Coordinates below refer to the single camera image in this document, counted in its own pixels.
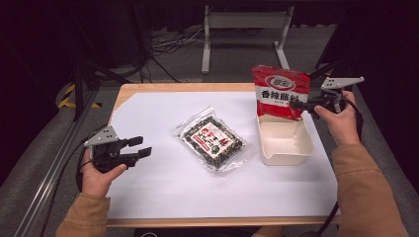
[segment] metal rail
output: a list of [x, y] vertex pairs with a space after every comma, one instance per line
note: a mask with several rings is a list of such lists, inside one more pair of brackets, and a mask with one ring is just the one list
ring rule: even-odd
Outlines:
[[48, 172], [45, 175], [45, 178], [41, 182], [41, 185], [30, 205], [28, 208], [24, 218], [21, 221], [17, 231], [15, 232], [15, 237], [24, 237], [29, 236], [31, 230], [33, 229], [42, 208], [49, 197], [49, 194], [53, 187], [55, 186], [59, 173], [61, 169], [63, 169], [65, 164], [65, 158], [68, 157], [70, 152], [70, 147], [74, 141], [74, 138], [83, 122], [87, 113], [89, 111], [90, 105], [94, 103], [94, 100], [98, 94], [98, 91], [89, 91], [86, 93], [86, 100], [84, 103], [84, 108], [82, 114], [80, 115], [77, 121], [74, 121], [73, 124], [70, 126], [67, 135], [64, 138], [64, 141], [61, 144], [54, 160], [49, 167]]

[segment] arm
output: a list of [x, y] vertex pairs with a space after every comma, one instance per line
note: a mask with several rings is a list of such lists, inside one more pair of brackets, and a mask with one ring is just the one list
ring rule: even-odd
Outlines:
[[[86, 150], [83, 161], [89, 161]], [[82, 193], [69, 208], [64, 221], [59, 225], [56, 236], [106, 236], [110, 199], [106, 197], [111, 182], [124, 172], [122, 164], [112, 171], [102, 174], [92, 163], [83, 166]]]
[[[352, 93], [344, 96], [355, 103]], [[342, 212], [339, 236], [405, 236], [391, 187], [361, 144], [355, 110], [347, 106], [333, 114], [322, 107], [314, 109], [327, 121], [337, 145], [332, 156]]]

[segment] hand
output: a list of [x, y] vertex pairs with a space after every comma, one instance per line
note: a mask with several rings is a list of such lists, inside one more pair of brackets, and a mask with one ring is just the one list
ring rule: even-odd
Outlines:
[[[343, 91], [343, 96], [355, 104], [355, 97], [352, 92]], [[330, 134], [338, 147], [361, 143], [357, 132], [355, 110], [351, 105], [347, 104], [345, 110], [339, 114], [334, 114], [321, 106], [314, 107], [314, 110], [327, 121]]]
[[[83, 155], [83, 164], [90, 161], [90, 150], [86, 149]], [[102, 174], [89, 162], [83, 166], [83, 186], [82, 193], [96, 196], [105, 197], [111, 187], [111, 182], [121, 175], [126, 170], [126, 164], [115, 167], [113, 170]]]

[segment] red snack bag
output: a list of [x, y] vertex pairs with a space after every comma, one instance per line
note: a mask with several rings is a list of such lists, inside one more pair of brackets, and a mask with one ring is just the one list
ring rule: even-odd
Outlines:
[[303, 110], [293, 110], [289, 103], [307, 102], [310, 78], [305, 73], [267, 65], [253, 67], [252, 73], [258, 117], [270, 115], [300, 120]]

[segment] white paper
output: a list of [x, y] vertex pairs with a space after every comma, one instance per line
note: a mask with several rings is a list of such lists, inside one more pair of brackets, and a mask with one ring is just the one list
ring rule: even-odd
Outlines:
[[[251, 144], [247, 162], [222, 175], [172, 135], [175, 127], [208, 106]], [[113, 114], [119, 138], [143, 136], [133, 153], [152, 147], [113, 181], [110, 219], [327, 216], [337, 183], [311, 116], [303, 113], [314, 153], [299, 166], [267, 166], [261, 156], [254, 92], [137, 93]]]

